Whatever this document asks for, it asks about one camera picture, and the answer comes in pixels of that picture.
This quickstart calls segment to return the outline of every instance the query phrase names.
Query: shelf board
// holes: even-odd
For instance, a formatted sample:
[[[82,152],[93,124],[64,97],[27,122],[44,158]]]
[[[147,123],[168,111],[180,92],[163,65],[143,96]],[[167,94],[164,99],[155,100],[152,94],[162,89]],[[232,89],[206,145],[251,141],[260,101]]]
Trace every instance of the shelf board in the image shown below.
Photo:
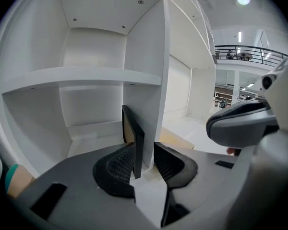
[[[161,77],[118,68],[56,67],[8,79],[1,92],[80,85],[161,85]]]
[[[220,92],[216,92],[216,94],[224,94],[224,95],[232,96],[232,94],[225,94],[225,93],[220,93]]]

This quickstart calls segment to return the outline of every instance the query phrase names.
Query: person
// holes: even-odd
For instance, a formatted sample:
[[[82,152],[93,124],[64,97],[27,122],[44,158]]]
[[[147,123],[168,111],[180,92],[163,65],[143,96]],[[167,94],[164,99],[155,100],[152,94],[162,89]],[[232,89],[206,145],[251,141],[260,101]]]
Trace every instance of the person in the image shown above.
[[[223,109],[227,106],[227,100],[226,99],[222,99],[221,103],[220,103],[220,107]]]
[[[227,53],[227,56],[226,56],[226,59],[233,59],[233,56],[231,55],[231,52],[232,52],[232,50],[229,49],[228,53]]]

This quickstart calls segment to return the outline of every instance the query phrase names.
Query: teal object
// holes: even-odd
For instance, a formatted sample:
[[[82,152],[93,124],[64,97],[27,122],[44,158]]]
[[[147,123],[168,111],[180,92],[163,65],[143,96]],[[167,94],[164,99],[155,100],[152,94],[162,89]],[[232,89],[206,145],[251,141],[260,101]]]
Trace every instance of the teal object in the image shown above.
[[[4,188],[5,188],[6,193],[8,192],[9,185],[11,183],[12,177],[13,177],[17,168],[18,168],[18,164],[16,163],[16,164],[12,165],[11,168],[6,173],[6,176],[4,179]]]

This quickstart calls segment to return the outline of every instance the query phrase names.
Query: black metal railing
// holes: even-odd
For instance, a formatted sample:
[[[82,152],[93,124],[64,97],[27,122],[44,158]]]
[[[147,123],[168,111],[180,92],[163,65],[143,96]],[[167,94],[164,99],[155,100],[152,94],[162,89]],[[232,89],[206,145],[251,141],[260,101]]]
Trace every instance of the black metal railing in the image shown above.
[[[271,50],[245,45],[215,46],[216,59],[245,60],[276,67],[288,55]]]

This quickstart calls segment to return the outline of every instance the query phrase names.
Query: white column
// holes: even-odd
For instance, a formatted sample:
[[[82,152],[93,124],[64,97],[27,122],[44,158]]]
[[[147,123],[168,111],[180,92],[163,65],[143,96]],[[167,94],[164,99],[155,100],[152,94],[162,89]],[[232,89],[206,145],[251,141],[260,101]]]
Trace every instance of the white column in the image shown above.
[[[234,91],[232,93],[232,101],[231,101],[232,104],[237,102],[237,98],[239,97],[239,93],[240,93],[239,75],[240,75],[240,72],[238,70],[236,70],[235,71],[235,79],[234,79]]]

